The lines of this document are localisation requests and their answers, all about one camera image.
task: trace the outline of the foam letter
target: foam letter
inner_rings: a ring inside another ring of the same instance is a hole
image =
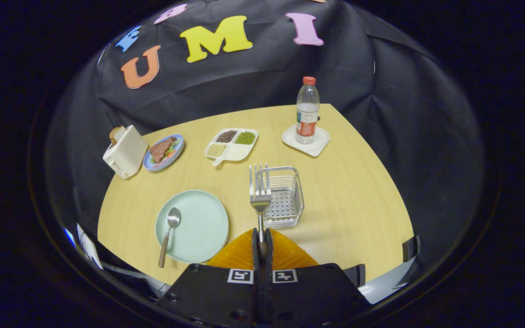
[[[316,19],[313,15],[306,13],[290,12],[285,16],[293,20],[297,37],[293,39],[296,44],[308,44],[309,46],[320,46],[323,40],[317,37],[313,21]]]
[[[166,19],[168,19],[169,17],[177,16],[177,15],[183,13],[185,11],[185,7],[187,7],[187,5],[183,4],[183,5],[179,5],[177,7],[173,7],[171,9],[169,9],[168,11],[166,11],[166,12],[162,13],[161,15],[159,15],[158,19],[156,19],[154,21],[154,24],[159,24],[162,21],[165,21]]]
[[[161,46],[153,46],[152,48],[149,48],[143,52],[143,56],[147,57],[149,69],[142,77],[137,75],[137,61],[139,60],[139,57],[129,60],[127,64],[121,67],[121,71],[123,71],[123,76],[125,77],[125,84],[127,87],[129,87],[129,89],[138,89],[139,87],[143,87],[143,85],[150,83],[151,80],[157,75],[157,72],[159,72],[157,50],[159,48],[161,48]]]
[[[140,29],[140,27],[141,27],[141,25],[139,25],[138,27],[135,27],[129,33],[127,33],[127,35],[125,35],[121,39],[121,41],[119,41],[117,43],[115,48],[120,46],[121,48],[123,48],[123,52],[125,52],[127,49],[129,49],[129,46],[131,46],[131,44],[133,44],[133,42],[137,41],[137,35],[139,35],[139,31],[137,31],[137,30]]]
[[[187,41],[190,52],[187,61],[197,62],[208,56],[206,52],[202,51],[200,46],[206,48],[213,55],[217,55],[220,52],[223,40],[226,40],[226,45],[223,48],[225,52],[252,48],[252,42],[248,41],[246,34],[244,34],[244,21],[246,21],[246,16],[225,18],[220,22],[215,33],[208,31],[202,26],[192,27],[183,31],[180,36]]]

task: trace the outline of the dark background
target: dark background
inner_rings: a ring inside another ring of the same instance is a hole
[[[60,95],[94,52],[168,3],[0,2],[0,326],[146,324],[58,257],[32,210],[25,158],[44,95]],[[361,6],[454,73],[501,158],[500,200],[478,247],[432,292],[379,326],[525,327],[525,2]]]

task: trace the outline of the water bottle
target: water bottle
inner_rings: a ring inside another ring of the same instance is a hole
[[[315,89],[315,77],[304,77],[303,86],[297,96],[297,125],[295,139],[301,144],[310,144],[315,136],[315,125],[319,114],[319,92]]]

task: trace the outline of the wooden table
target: wooden table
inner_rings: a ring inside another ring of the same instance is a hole
[[[319,264],[342,269],[366,264],[366,280],[402,263],[402,243],[414,236],[402,198],[366,141],[330,104],[322,104],[318,126],[331,139],[317,157],[285,145],[281,136],[294,124],[296,107],[256,108],[202,118],[144,136],[152,145],[162,137],[184,136],[183,153],[168,168],[113,177],[98,219],[98,241],[128,264],[173,284],[188,266],[167,257],[158,267],[160,245],[155,221],[163,204],[189,189],[208,191],[220,199],[229,222],[228,241],[255,228],[257,215],[248,198],[248,165],[293,166],[299,171],[305,210],[292,229],[281,229]],[[252,152],[241,162],[217,168],[204,148],[223,128],[258,130]]]

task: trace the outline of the steak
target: steak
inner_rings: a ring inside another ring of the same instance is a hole
[[[173,145],[173,143],[177,140],[176,137],[169,137],[166,141],[162,141],[161,143],[158,143],[156,145],[153,145],[149,152],[151,153],[151,156],[154,158],[154,162],[158,163],[161,162],[163,159],[163,156],[165,156],[165,153]]]

